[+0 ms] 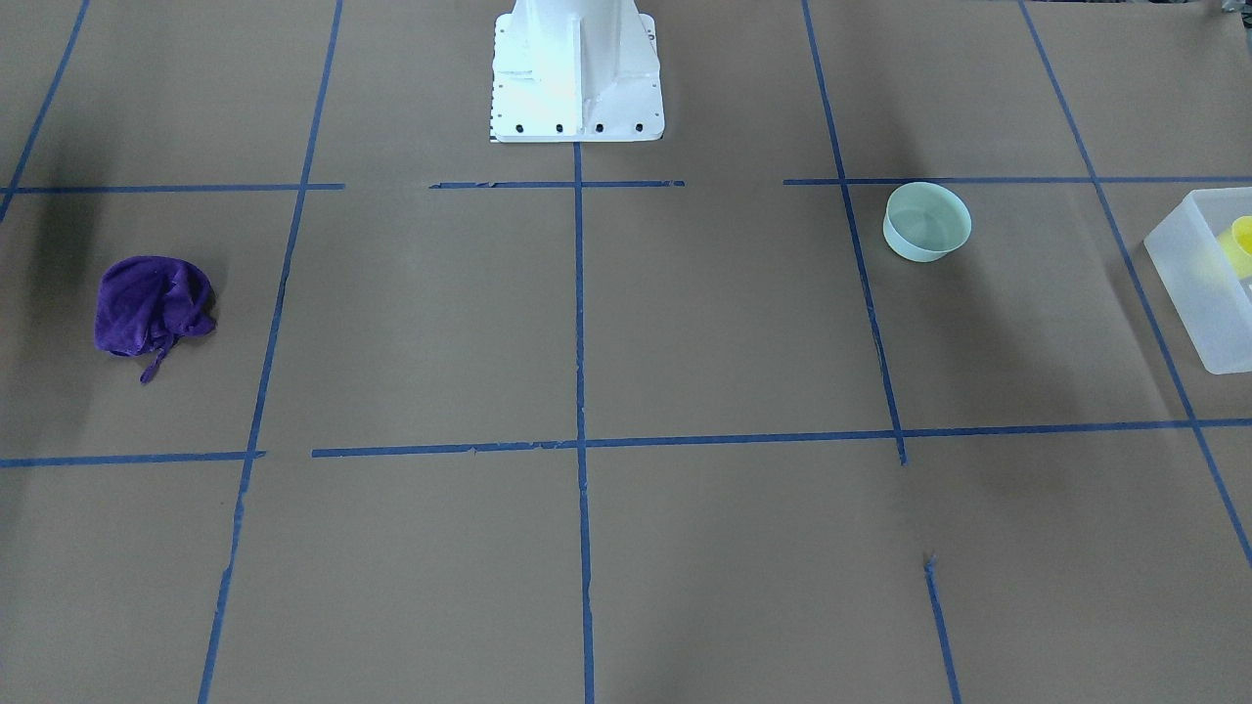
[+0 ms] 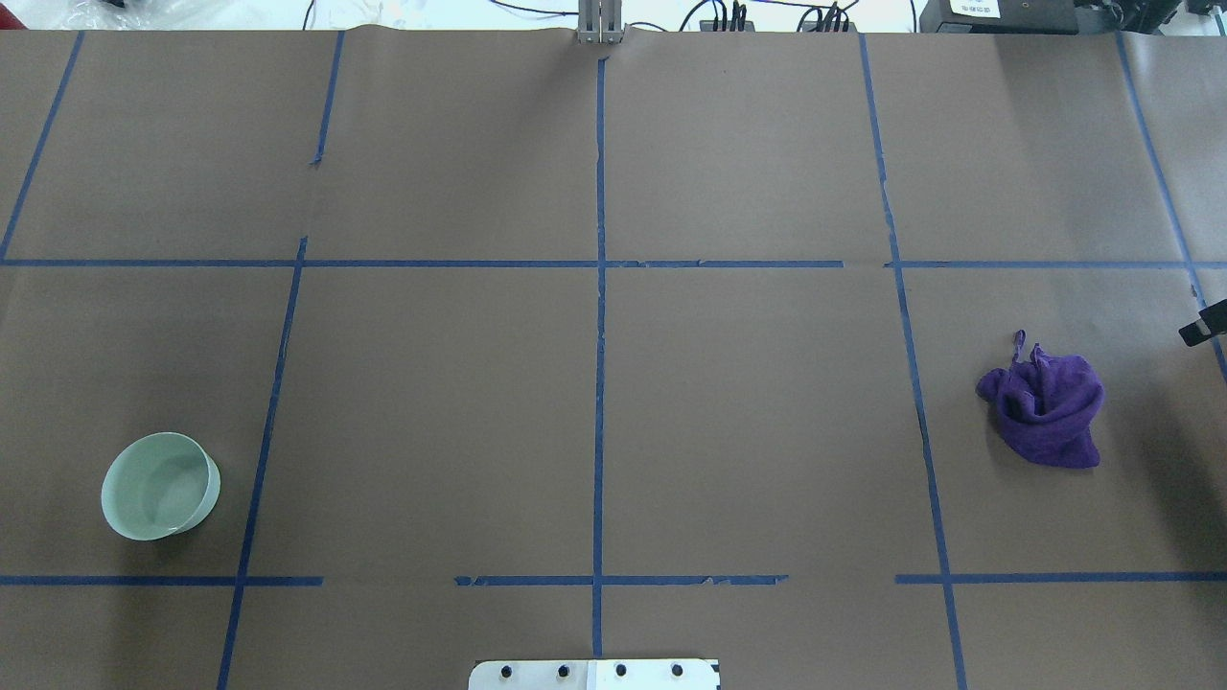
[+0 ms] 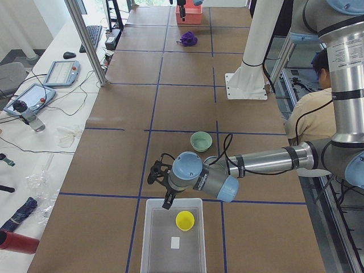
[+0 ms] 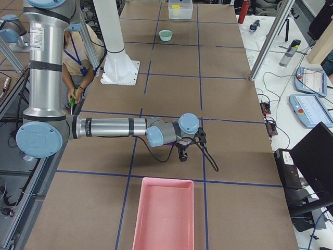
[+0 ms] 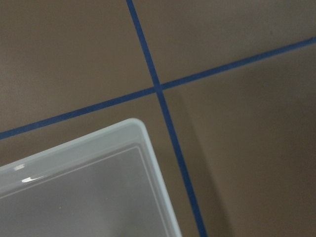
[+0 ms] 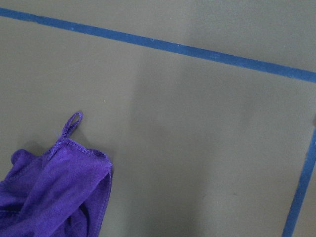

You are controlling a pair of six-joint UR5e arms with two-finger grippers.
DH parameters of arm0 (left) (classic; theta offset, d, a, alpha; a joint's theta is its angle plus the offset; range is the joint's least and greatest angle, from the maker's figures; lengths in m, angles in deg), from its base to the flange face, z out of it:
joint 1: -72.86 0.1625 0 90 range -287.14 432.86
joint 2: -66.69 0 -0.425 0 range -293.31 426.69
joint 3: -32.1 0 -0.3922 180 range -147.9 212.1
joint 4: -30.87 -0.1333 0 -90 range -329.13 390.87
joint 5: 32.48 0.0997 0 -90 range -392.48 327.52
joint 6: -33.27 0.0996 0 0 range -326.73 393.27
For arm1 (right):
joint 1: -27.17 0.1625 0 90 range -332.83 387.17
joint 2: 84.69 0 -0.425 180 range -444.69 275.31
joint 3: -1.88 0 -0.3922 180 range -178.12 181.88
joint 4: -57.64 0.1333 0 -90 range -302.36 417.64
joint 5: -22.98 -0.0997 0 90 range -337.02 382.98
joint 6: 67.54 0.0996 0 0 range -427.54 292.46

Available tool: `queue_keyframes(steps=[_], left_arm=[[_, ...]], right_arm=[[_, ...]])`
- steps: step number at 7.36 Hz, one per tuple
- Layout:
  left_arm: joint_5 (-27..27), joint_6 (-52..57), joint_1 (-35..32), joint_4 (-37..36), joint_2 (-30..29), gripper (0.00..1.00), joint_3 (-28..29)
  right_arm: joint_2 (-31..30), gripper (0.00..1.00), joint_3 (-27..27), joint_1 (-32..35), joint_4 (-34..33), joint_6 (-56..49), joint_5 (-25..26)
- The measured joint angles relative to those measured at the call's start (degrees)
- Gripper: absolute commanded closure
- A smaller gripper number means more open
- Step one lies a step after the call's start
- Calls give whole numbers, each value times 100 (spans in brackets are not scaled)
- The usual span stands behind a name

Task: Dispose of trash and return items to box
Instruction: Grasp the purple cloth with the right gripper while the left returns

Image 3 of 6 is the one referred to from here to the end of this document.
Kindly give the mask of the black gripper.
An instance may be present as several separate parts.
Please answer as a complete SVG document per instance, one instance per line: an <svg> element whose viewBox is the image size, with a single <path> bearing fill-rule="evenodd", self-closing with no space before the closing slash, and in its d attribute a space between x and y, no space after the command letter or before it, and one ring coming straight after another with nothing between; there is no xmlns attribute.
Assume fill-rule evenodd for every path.
<svg viewBox="0 0 364 273"><path fill-rule="evenodd" d="M186 5L186 0L177 0L177 6L179 8L180 18L183 22L185 21L185 5Z"/></svg>
<svg viewBox="0 0 364 273"><path fill-rule="evenodd" d="M166 192L166 195L164 198L164 203L163 203L162 207L164 209L170 209L176 195L178 193L182 192L182 187L172 187L170 185L165 185L165 188L166 188L167 192Z"/></svg>

